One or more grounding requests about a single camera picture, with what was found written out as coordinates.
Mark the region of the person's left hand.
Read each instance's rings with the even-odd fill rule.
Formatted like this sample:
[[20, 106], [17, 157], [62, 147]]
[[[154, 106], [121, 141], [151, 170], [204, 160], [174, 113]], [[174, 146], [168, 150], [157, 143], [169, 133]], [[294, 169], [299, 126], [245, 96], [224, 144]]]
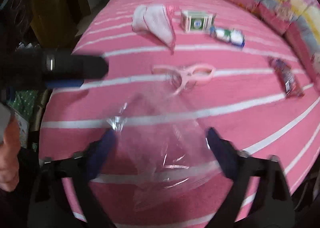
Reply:
[[1, 144], [1, 190], [12, 192], [19, 182], [19, 163], [17, 155], [20, 151], [20, 129], [13, 116], [4, 131]]

